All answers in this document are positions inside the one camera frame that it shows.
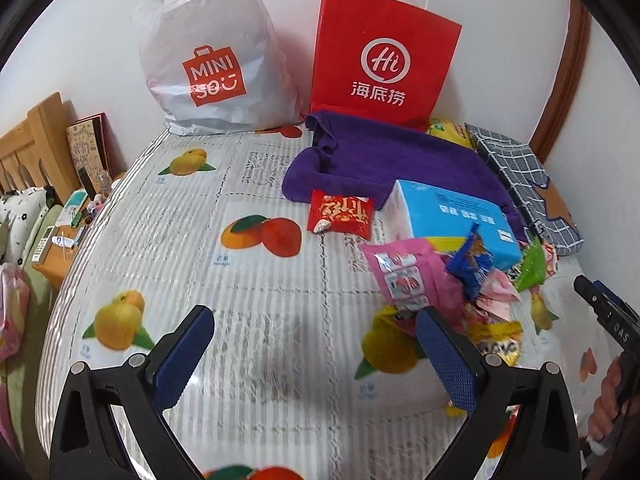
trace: white plastic bag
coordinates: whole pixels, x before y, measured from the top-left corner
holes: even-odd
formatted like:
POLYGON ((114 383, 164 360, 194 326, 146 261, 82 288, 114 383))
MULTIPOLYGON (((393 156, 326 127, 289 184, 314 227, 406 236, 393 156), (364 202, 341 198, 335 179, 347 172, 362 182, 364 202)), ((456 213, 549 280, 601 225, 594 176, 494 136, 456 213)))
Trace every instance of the white plastic bag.
POLYGON ((146 85, 171 133, 300 121, 300 100, 262 0, 147 0, 133 15, 146 85))

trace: blue candy wrapper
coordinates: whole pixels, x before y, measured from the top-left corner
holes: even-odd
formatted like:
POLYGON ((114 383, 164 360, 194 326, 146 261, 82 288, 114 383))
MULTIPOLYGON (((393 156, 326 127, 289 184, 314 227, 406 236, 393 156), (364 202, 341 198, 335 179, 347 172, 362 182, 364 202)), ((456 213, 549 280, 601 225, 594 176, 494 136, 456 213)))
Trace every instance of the blue candy wrapper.
POLYGON ((494 258, 486 250, 474 223, 465 243, 447 263, 447 270, 462 282, 465 297, 473 301, 480 294, 484 279, 494 266, 494 258))

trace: haidilao logo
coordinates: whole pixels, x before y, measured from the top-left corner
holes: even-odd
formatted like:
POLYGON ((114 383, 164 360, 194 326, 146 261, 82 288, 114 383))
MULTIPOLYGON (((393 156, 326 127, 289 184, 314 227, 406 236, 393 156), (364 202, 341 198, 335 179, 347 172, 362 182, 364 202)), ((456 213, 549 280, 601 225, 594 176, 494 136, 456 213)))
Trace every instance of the haidilao logo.
POLYGON ((360 56, 365 74, 379 83, 397 83, 409 72, 411 57, 399 41, 377 38, 369 41, 360 56))

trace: miniso shopping bag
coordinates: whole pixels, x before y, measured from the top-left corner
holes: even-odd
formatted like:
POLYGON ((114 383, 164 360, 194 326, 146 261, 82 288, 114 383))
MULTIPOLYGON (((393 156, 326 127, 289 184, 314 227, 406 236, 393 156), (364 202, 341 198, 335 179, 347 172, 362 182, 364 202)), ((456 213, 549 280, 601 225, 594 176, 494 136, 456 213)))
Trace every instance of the miniso shopping bag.
POLYGON ((322 0, 311 111, 424 131, 461 28, 397 0, 322 0))
POLYGON ((171 133, 243 132, 301 120, 262 0, 147 0, 133 22, 146 84, 171 133))

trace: blue gripper pad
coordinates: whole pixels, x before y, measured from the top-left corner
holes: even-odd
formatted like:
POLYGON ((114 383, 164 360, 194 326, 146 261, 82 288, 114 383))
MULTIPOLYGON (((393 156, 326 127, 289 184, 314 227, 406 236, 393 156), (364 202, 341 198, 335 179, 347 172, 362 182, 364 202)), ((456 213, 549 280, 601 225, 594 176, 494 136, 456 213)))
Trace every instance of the blue gripper pad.
MULTIPOLYGON (((175 342, 164 361, 159 365, 154 374, 154 396, 151 400, 151 405, 158 413, 177 404, 189 378, 213 337, 214 327, 213 312, 202 307, 184 335, 175 342)), ((182 324, 176 332, 181 330, 183 330, 182 324)))
MULTIPOLYGON (((446 328, 442 325, 446 322, 442 320, 439 323, 434 319, 434 316, 439 317, 439 314, 433 307, 418 313, 415 323, 416 336, 453 404, 471 415, 478 403, 479 378, 478 374, 472 371, 462 357, 452 339, 452 336, 456 338, 464 336, 458 336, 452 331, 450 331, 452 336, 447 334, 446 328)), ((466 337, 464 339, 471 345, 473 352, 478 352, 471 341, 466 337)))

